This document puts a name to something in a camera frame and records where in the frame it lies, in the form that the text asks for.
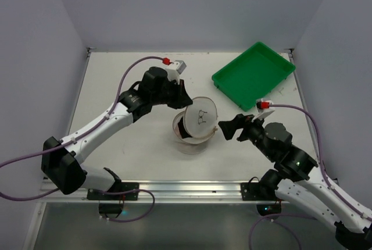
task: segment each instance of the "purple cable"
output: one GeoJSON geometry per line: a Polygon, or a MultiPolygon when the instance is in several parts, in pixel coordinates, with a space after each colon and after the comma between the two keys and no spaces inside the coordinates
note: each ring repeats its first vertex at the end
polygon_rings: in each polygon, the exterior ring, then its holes
{"type": "MultiPolygon", "coordinates": [[[[249,230],[248,244],[249,244],[249,249],[250,250],[253,250],[252,237],[253,237],[253,231],[255,230],[255,228],[257,227],[257,225],[262,220],[264,220],[264,219],[269,219],[269,218],[277,217],[277,216],[286,216],[286,217],[295,217],[295,218],[314,219],[314,218],[312,218],[311,216],[308,216],[308,215],[292,214],[292,213],[278,213],[278,214],[269,214],[269,215],[262,216],[261,218],[259,218],[257,221],[254,222],[254,224],[252,225],[251,229],[249,230]]],[[[288,228],[286,225],[284,225],[282,223],[279,223],[279,222],[275,222],[275,224],[278,224],[281,227],[285,228],[287,231],[289,231],[294,236],[294,238],[296,239],[299,249],[302,250],[302,246],[301,246],[301,243],[300,243],[299,238],[297,237],[297,235],[290,228],[288,228]]]]}
{"type": "MultiPolygon", "coordinates": [[[[117,93],[116,93],[116,96],[115,96],[115,100],[114,100],[114,104],[112,105],[111,109],[109,110],[108,112],[108,115],[111,115],[112,112],[114,111],[115,109],[115,106],[116,106],[116,103],[119,99],[119,96],[120,96],[120,92],[121,92],[121,88],[123,86],[123,83],[124,83],[124,79],[125,77],[128,75],[129,71],[137,64],[139,64],[140,62],[142,61],[145,61],[145,60],[148,60],[148,59],[157,59],[157,60],[163,60],[163,58],[161,57],[158,57],[158,56],[147,56],[147,57],[143,57],[141,59],[138,59],[136,62],[134,62],[132,65],[129,66],[129,68],[124,72],[121,80],[120,80],[120,83],[119,83],[119,87],[117,89],[117,93]]],[[[90,128],[88,131],[82,133],[81,135],[79,135],[78,137],[76,137],[76,140],[80,140],[84,137],[86,137],[87,135],[89,135],[91,132],[93,132],[94,130],[96,130],[100,125],[102,125],[103,122],[106,121],[106,118],[102,118],[95,126],[93,126],[92,128],[90,128]]],[[[67,143],[63,144],[63,145],[60,145],[58,147],[54,147],[54,148],[51,148],[51,149],[47,149],[47,150],[44,150],[44,151],[40,151],[40,152],[36,152],[36,153],[31,153],[31,154],[27,154],[27,155],[23,155],[21,157],[17,157],[17,158],[14,158],[14,159],[11,159],[11,160],[8,160],[8,161],[5,161],[3,163],[0,163],[0,169],[2,167],[5,167],[9,164],[12,164],[12,163],[15,163],[15,162],[19,162],[19,161],[22,161],[22,160],[26,160],[26,159],[30,159],[30,158],[33,158],[33,157],[36,157],[36,156],[40,156],[40,155],[43,155],[43,154],[47,154],[47,153],[51,153],[51,152],[54,152],[54,151],[57,151],[61,148],[64,148],[70,144],[72,144],[73,141],[68,141],[67,143]]],[[[37,195],[37,196],[34,196],[34,197],[29,197],[29,198],[15,198],[15,197],[12,197],[12,196],[8,196],[8,195],[5,195],[3,193],[0,192],[0,197],[1,198],[4,198],[4,199],[8,199],[10,201],[16,201],[16,202],[24,202],[24,201],[32,201],[34,199],[40,199],[42,197],[45,197],[47,195],[50,195],[51,193],[54,193],[56,191],[58,191],[59,189],[54,189],[52,191],[49,191],[49,192],[46,192],[44,194],[40,194],[40,195],[37,195]]]]}
{"type": "Polygon", "coordinates": [[[104,191],[98,191],[98,192],[100,192],[101,194],[112,195],[112,196],[125,195],[125,194],[129,194],[129,193],[134,193],[134,192],[145,192],[152,197],[152,204],[151,204],[150,208],[144,214],[142,214],[141,216],[135,217],[133,219],[127,219],[127,220],[119,220],[119,219],[115,219],[115,218],[106,217],[106,219],[109,219],[109,221],[116,222],[116,223],[129,223],[129,222],[134,222],[134,221],[137,221],[139,219],[142,219],[143,217],[145,217],[146,215],[148,215],[152,211],[152,209],[155,205],[155,196],[153,195],[153,193],[151,193],[150,191],[145,190],[145,189],[134,189],[134,190],[126,191],[126,192],[104,192],[104,191]]]}
{"type": "MultiPolygon", "coordinates": [[[[318,150],[319,150],[319,153],[318,153],[318,160],[319,160],[319,166],[320,166],[320,171],[321,171],[321,175],[323,176],[323,179],[325,181],[325,183],[327,184],[328,188],[333,191],[333,193],[342,201],[344,202],[344,204],[346,204],[348,207],[350,207],[356,214],[358,214],[359,216],[363,217],[364,213],[359,211],[356,207],[354,207],[347,199],[345,199],[336,189],[331,189],[331,186],[332,184],[330,183],[329,179],[328,179],[328,176],[327,176],[327,173],[326,173],[326,169],[324,168],[324,163],[323,163],[323,143],[321,141],[321,138],[320,138],[320,131],[319,131],[319,128],[318,128],[318,125],[316,124],[315,122],[315,119],[314,117],[309,113],[307,112],[306,110],[302,109],[302,108],[299,108],[298,106],[292,106],[292,105],[270,105],[270,106],[273,106],[273,107],[278,107],[278,108],[289,108],[289,109],[296,109],[296,110],[299,110],[300,112],[304,113],[306,116],[308,116],[308,118],[312,121],[313,125],[314,125],[314,128],[315,128],[315,132],[316,132],[316,136],[317,136],[317,140],[318,140],[318,150]]],[[[371,221],[372,222],[372,217],[367,217],[366,218],[368,221],[371,221]]]]}

